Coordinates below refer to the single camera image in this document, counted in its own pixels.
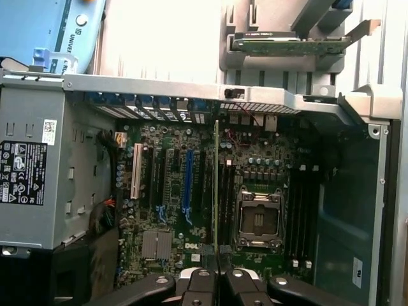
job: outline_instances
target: cpu socket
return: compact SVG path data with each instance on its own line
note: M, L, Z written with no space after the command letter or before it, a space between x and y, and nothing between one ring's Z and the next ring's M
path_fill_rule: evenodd
M249 192L242 186L237 196L236 239L238 247L268 247L273 253L282 243L279 220L280 194Z

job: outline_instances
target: white pci slot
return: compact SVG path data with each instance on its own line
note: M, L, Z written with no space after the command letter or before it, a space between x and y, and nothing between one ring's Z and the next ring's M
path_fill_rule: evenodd
M133 151L133 170L132 170L132 185L130 188L130 198L138 199L140 195L140 177L142 175L142 152L143 145L135 144Z

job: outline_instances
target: motherboard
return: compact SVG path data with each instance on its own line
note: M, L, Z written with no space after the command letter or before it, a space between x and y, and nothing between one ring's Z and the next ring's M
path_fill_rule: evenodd
M262 279L312 280L319 134L297 117L244 119L220 118L217 134L214 125L119 122L117 287L202 266L206 246Z

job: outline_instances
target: capacitor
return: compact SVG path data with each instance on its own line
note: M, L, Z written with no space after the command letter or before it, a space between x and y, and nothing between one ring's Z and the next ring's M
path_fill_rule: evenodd
M180 260L174 264L177 269L183 269L183 261Z

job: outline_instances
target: warning label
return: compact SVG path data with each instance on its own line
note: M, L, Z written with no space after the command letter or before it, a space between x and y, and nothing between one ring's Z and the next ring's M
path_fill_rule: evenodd
M44 205L47 144L0 144L0 199L3 203Z

